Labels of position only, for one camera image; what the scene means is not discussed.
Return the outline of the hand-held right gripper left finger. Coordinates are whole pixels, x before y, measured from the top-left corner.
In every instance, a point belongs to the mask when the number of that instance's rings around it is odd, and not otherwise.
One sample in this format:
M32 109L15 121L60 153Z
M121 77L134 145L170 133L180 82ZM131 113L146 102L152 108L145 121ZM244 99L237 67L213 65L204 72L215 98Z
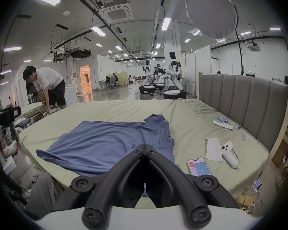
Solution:
M134 199L123 199L124 186L136 168L145 160L147 145L138 145L107 173L93 177L79 176L55 203L52 213L84 207L81 220L87 228L106 228L116 203L134 207L144 192L144 179L134 186Z

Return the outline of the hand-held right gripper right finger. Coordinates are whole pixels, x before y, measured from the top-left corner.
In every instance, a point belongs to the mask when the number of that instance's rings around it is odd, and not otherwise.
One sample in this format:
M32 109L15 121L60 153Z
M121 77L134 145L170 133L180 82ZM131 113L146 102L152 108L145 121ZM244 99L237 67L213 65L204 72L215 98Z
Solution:
M239 209L234 198L216 177L185 174L152 145L146 146L146 161L149 171L146 193L157 208L179 205L187 227L208 225L212 218L208 205Z

